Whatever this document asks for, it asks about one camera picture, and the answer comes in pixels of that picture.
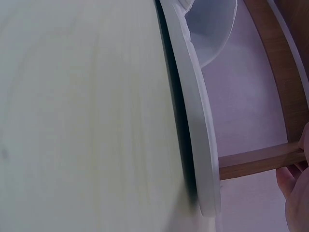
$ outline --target wood grain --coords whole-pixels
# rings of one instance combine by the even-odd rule
[[[305,160],[305,154],[298,148],[297,143],[220,157],[220,180],[256,174]]]
[[[288,25],[309,78],[309,1],[275,0]]]
[[[267,0],[244,0],[263,42],[276,81],[288,142],[299,140],[308,105],[293,55]]]
[[[1,232],[211,231],[153,0],[1,1],[0,133]]]

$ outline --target wooden armrest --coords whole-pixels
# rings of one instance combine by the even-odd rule
[[[269,171],[305,160],[305,154],[298,148],[297,143],[220,157],[220,180]]]

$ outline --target finger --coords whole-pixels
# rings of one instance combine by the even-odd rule
[[[308,168],[307,161],[302,161],[300,163],[296,163],[295,165],[301,172],[305,171]]]
[[[289,165],[289,166],[287,166],[287,168],[290,171],[290,173],[292,174],[292,176],[294,177],[294,179],[297,181],[297,179],[299,178],[299,176],[302,173],[299,170],[299,168],[297,168],[295,165]]]
[[[276,170],[276,178],[281,192],[283,193],[285,199],[288,199],[294,189],[296,183],[295,178],[287,167],[278,168]]]

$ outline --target wooden chair frame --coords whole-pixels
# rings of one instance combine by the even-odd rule
[[[292,52],[267,0],[244,1],[259,32],[275,78],[288,143],[220,157],[220,180],[260,173],[306,160],[304,152],[298,148],[297,141],[301,137],[305,124],[309,122],[309,110]],[[302,4],[303,7],[309,10],[309,2],[304,0],[276,0],[275,2],[287,23],[291,22],[293,16],[295,18],[295,13],[287,10],[287,7],[291,8],[291,4]],[[302,19],[306,17],[307,22],[309,22],[309,14],[303,15]],[[303,40],[300,39],[301,36],[299,35],[299,33],[309,35],[309,28],[306,28],[305,20],[299,20],[299,24],[301,23],[303,26],[296,27],[294,31],[290,26],[299,50],[302,50],[303,47],[309,48],[309,46],[305,46],[306,44],[302,45]],[[303,62],[309,61],[309,53],[307,53],[307,57],[303,55],[302,59]]]

